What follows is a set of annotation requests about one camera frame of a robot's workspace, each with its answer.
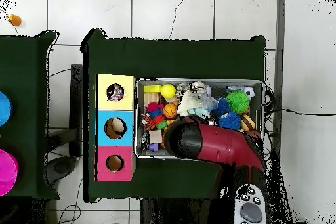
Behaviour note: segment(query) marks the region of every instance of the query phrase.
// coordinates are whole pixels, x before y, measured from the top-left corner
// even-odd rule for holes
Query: orange ball
[[[165,105],[165,108],[163,109],[163,114],[169,119],[174,118],[177,115],[176,106],[173,103]]]

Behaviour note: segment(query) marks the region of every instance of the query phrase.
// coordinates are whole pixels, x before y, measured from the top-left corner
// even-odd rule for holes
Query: blue plush toy
[[[220,97],[218,100],[218,107],[213,110],[213,115],[220,118],[223,114],[231,112],[230,105],[224,97]]]
[[[163,111],[160,109],[149,112],[150,118],[154,119],[158,115],[163,115]]]
[[[218,125],[227,129],[238,130],[241,127],[242,121],[239,116],[234,113],[226,113],[222,115],[218,120]]]

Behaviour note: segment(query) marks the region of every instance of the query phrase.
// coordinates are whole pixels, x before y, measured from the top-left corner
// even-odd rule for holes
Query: yellow ball
[[[165,84],[161,88],[162,97],[164,97],[165,99],[170,99],[171,97],[174,97],[175,93],[176,89],[171,84]]]

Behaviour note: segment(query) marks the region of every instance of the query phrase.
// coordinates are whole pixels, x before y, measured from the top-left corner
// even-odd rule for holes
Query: dark green tabletop
[[[84,151],[84,195],[103,198],[214,198],[220,167],[188,160],[136,160],[132,181],[95,182],[95,75],[125,74],[139,77],[264,79],[264,37],[251,41],[217,39],[211,41],[150,41],[107,39],[92,29],[81,45],[84,53],[84,82],[89,104],[83,107],[83,125],[89,122]]]
[[[0,91],[12,102],[12,117],[0,127],[0,148],[18,160],[16,184],[6,196],[58,198],[45,182],[47,149],[47,55],[56,32],[36,37],[0,36]]]

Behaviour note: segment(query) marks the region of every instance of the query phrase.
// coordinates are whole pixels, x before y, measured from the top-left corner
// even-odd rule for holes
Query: purple block
[[[159,144],[158,143],[152,143],[152,144],[150,144],[149,149],[152,152],[157,152],[159,150]]]

